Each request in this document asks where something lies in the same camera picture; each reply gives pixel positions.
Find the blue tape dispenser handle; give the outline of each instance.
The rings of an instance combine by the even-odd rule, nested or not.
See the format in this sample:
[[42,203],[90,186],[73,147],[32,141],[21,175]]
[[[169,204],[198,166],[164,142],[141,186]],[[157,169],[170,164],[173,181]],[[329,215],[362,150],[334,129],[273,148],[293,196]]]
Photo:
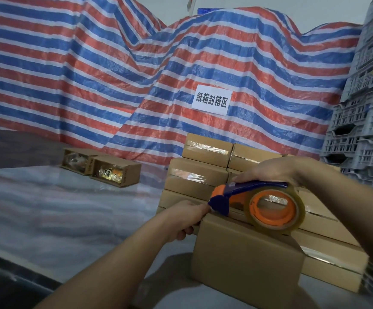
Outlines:
[[231,196],[245,193],[261,187],[281,187],[286,189],[288,187],[287,182],[268,182],[268,181],[249,181],[244,183],[231,182],[227,185],[220,185],[212,192],[211,199],[208,205],[221,215],[228,216],[229,214],[229,199]]

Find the tape roll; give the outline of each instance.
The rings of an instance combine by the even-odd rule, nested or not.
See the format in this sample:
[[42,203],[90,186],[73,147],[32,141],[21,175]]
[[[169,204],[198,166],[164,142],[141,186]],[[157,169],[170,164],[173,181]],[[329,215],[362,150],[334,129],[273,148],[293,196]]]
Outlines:
[[305,206],[293,187],[262,187],[245,194],[244,212],[259,232],[291,233],[305,218]]

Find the hand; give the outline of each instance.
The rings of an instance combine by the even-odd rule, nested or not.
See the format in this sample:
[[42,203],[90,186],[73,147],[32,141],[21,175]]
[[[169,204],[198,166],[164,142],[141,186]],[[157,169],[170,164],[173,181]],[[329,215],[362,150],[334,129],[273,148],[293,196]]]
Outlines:
[[288,182],[293,186],[301,186],[298,170],[308,163],[310,158],[287,156],[262,161],[250,170],[241,173],[232,179],[233,182],[242,183],[252,180]]
[[200,222],[210,210],[210,206],[206,203],[195,205],[190,201],[181,201],[158,214],[165,217],[169,225],[168,242],[175,239],[182,241],[187,234],[192,234],[194,232],[192,226]]

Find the striped tarp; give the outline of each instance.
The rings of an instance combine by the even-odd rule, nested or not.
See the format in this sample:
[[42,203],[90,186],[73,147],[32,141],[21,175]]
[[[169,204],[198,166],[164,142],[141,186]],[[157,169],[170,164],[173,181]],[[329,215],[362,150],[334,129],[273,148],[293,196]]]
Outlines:
[[[317,157],[360,32],[302,35],[259,7],[167,27],[133,0],[0,0],[0,128],[158,164],[188,132]],[[226,116],[191,109],[198,84],[233,91]]]

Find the person's right arm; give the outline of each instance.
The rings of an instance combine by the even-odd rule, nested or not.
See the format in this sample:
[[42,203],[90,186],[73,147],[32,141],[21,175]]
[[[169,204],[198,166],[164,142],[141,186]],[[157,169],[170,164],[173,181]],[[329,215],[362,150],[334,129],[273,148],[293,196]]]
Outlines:
[[304,186],[341,221],[373,260],[373,189],[333,168],[307,157],[282,157],[263,161],[234,178],[284,181]]

